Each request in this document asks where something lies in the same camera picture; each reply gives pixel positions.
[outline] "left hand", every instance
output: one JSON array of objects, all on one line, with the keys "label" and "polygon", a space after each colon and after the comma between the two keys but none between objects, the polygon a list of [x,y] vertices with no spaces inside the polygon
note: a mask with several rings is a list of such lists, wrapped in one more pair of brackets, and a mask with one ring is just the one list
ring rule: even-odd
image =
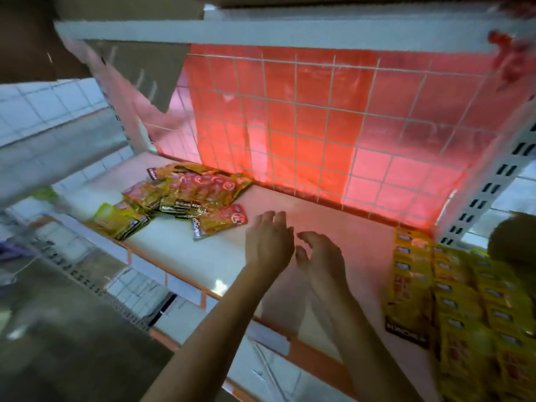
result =
[{"label": "left hand", "polygon": [[294,254],[294,227],[287,227],[287,213],[269,211],[255,217],[245,235],[245,261],[275,279]]}]

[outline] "stack of packets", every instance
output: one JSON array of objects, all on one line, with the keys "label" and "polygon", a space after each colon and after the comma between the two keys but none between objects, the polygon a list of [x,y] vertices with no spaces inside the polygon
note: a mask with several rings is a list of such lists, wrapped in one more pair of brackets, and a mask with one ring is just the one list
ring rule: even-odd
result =
[{"label": "stack of packets", "polygon": [[86,224],[122,241],[158,213],[190,221],[194,240],[248,222],[242,206],[231,204],[253,182],[245,174],[230,175],[193,162],[174,162],[147,172],[151,181],[122,192],[123,201],[116,205],[104,203]]},{"label": "stack of packets", "polygon": [[438,360],[445,401],[536,401],[533,300],[505,263],[395,229],[385,329]]}]

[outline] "hand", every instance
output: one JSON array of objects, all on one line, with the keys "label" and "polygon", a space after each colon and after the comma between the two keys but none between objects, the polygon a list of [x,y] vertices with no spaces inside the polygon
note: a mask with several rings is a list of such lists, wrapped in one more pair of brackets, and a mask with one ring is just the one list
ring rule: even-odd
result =
[{"label": "hand", "polygon": [[269,211],[255,217],[245,234],[245,261],[273,279],[294,254],[294,227],[287,228],[287,213]]},{"label": "hand", "polygon": [[316,296],[323,302],[331,302],[334,296],[350,293],[340,248],[328,236],[314,231],[298,233],[298,238],[312,249],[309,259],[305,248],[297,245],[296,262],[305,272]]}]

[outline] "red plastic sheet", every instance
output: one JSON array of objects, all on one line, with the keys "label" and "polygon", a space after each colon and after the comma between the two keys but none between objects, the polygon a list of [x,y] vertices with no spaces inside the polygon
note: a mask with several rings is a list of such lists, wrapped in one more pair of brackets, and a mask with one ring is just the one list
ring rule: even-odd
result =
[{"label": "red plastic sheet", "polygon": [[167,117],[140,117],[162,154],[246,171],[262,186],[373,220],[429,228],[529,96],[528,82],[501,89],[492,60],[192,45]]}]

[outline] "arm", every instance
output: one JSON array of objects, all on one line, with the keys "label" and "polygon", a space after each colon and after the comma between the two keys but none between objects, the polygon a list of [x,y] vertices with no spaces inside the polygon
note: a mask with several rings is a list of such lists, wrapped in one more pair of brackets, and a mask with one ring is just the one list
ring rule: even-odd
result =
[{"label": "arm", "polygon": [[164,367],[142,402],[213,400],[260,300],[294,253],[294,232],[286,214],[255,218],[245,239],[246,266]]},{"label": "arm", "polygon": [[298,233],[298,237],[312,249],[309,259],[303,247],[296,247],[298,267],[305,271],[329,311],[337,349],[359,400],[422,401],[352,296],[339,247],[325,235],[311,231]]}]

